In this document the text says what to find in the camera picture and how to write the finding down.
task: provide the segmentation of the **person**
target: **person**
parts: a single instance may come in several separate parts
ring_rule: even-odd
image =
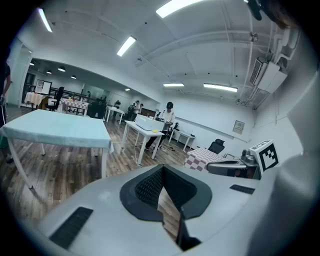
[[[5,61],[1,64],[1,67],[0,67],[0,80],[2,83],[2,85],[0,85],[0,95],[1,95],[0,128],[7,123],[5,95],[11,84],[11,71],[10,71],[9,65],[7,64],[7,59],[9,55],[10,55],[10,49],[8,48],[5,52]],[[11,156],[8,139],[6,137],[3,137],[3,136],[0,137],[0,148],[5,161],[8,164],[11,164],[14,160]]]
[[[136,120],[136,117],[137,117],[137,115],[139,114],[139,111],[140,111],[140,101],[137,100],[135,103],[136,103],[136,106],[134,107],[134,110],[133,110],[133,121]]]
[[[141,105],[140,105],[140,110],[139,110],[139,115],[141,115],[141,111],[142,111],[142,107],[143,107],[144,105],[141,103]]]
[[[163,130],[162,130],[162,133],[164,135],[161,136],[160,143],[159,143],[159,148],[161,148],[162,142],[164,141],[164,139],[167,136],[166,134],[167,134],[167,132],[169,130],[169,127],[171,125],[173,125],[173,123],[174,123],[175,115],[174,115],[173,108],[174,108],[174,104],[172,102],[168,102],[167,105],[166,105],[166,110],[164,110],[162,112],[162,114],[160,115],[160,117],[159,117],[160,119],[163,119],[163,121],[164,121],[164,127],[163,127]],[[152,143],[155,141],[156,138],[157,137],[151,137],[149,139],[149,141],[145,145],[145,150],[149,150],[150,146],[152,145]]]

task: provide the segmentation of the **recessed light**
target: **recessed light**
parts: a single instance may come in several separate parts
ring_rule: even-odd
[[[41,19],[42,19],[42,21],[43,21],[46,29],[47,29],[49,32],[52,32],[52,29],[51,29],[51,27],[50,27],[50,25],[49,25],[49,22],[48,22],[47,18],[46,18],[46,15],[45,15],[44,10],[41,9],[41,8],[38,8],[38,12],[39,12],[39,14],[40,14],[40,16],[41,16]]]
[[[164,6],[160,7],[155,12],[159,14],[161,18],[164,18],[169,14],[172,14],[183,7],[195,4],[200,1],[203,1],[203,0],[171,0],[170,2],[166,3]]]
[[[58,70],[59,70],[59,71],[62,71],[62,72],[66,72],[66,68],[65,68],[64,66],[60,66],[60,67],[58,68]]]
[[[208,84],[208,83],[203,84],[203,86],[206,88],[225,90],[225,91],[230,91],[230,92],[234,92],[234,93],[236,93],[238,91],[237,88],[230,87],[230,86],[215,85],[215,84]]]
[[[121,46],[120,50],[117,52],[117,55],[119,55],[120,57],[128,50],[128,48],[130,46],[132,46],[132,44],[136,41],[136,39],[132,36],[130,36],[125,42],[124,44]]]
[[[185,86],[183,83],[165,83],[164,87],[183,87]]]

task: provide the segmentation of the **desk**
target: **desk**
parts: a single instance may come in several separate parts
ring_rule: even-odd
[[[104,116],[105,122],[108,123],[109,116],[110,116],[110,112],[111,112],[111,111],[115,111],[115,112],[121,113],[121,117],[120,117],[120,121],[119,121],[119,125],[121,125],[121,119],[122,119],[122,116],[124,115],[125,112],[123,112],[123,111],[120,110],[120,109],[117,109],[117,108],[114,107],[114,106],[107,106],[107,107],[106,107],[106,110],[107,110],[107,111],[105,112],[105,116]]]
[[[27,102],[30,102],[32,104],[32,108],[33,108],[33,105],[39,106],[41,101],[45,97],[46,96],[42,95],[42,94],[38,94],[38,93],[34,93],[34,92],[27,92],[25,95],[24,103],[26,104]]]
[[[41,144],[102,149],[102,178],[107,175],[107,154],[114,151],[102,120],[40,109],[6,123],[1,127],[0,134],[7,137],[14,163],[30,189],[32,184],[21,165],[13,139]],[[41,146],[42,155],[44,155],[45,150],[43,145]]]
[[[178,139],[177,139],[178,142],[179,142],[179,139],[180,139],[180,136],[181,136],[181,135],[183,135],[183,136],[185,136],[185,137],[188,138],[188,139],[186,140],[186,143],[185,143],[184,148],[183,148],[183,151],[186,152],[185,150],[186,150],[186,146],[188,145],[189,140],[190,140],[190,139],[195,139],[196,136],[193,137],[193,136],[191,136],[190,134],[187,134],[187,133],[184,132],[184,131],[172,130],[171,136],[170,136],[170,139],[169,139],[169,143],[171,142],[171,138],[172,138],[172,135],[174,134],[174,132],[179,134],[179,137],[178,137]]]
[[[79,100],[63,98],[63,99],[60,100],[60,104],[58,106],[58,112],[62,113],[63,105],[67,106],[67,111],[65,113],[68,112],[68,107],[70,107],[70,108],[76,108],[76,109],[84,110],[83,116],[84,117],[87,116],[87,111],[88,111],[88,106],[89,106],[88,102],[83,102],[83,101],[79,101]]]
[[[138,135],[137,135],[136,140],[135,140],[135,146],[137,146],[139,135],[142,134],[144,136],[143,143],[142,143],[142,146],[141,146],[141,151],[140,151],[139,158],[138,158],[138,161],[137,161],[138,165],[141,164],[142,156],[144,154],[144,151],[145,151],[145,148],[146,148],[146,144],[147,144],[147,141],[149,140],[149,138],[150,137],[159,137],[159,139],[158,139],[158,141],[157,141],[157,143],[155,145],[155,148],[153,150],[152,157],[151,157],[152,159],[154,159],[155,155],[157,153],[157,149],[158,149],[158,146],[159,146],[159,143],[160,143],[161,136],[164,135],[164,134],[162,132],[159,132],[159,131],[158,132],[153,132],[151,130],[144,130],[141,127],[139,127],[138,125],[136,125],[136,123],[133,122],[133,121],[125,121],[125,122],[126,122],[126,125],[125,125],[125,129],[124,129],[124,133],[123,133],[121,148],[123,149],[125,147],[128,130],[129,130],[129,127],[131,127],[131,128],[135,129],[138,132]]]
[[[211,152],[210,150],[200,147],[195,150],[189,151],[188,157],[184,160],[184,167],[187,167],[192,170],[198,170],[202,172],[207,170],[208,163],[226,161],[224,157],[216,153]]]

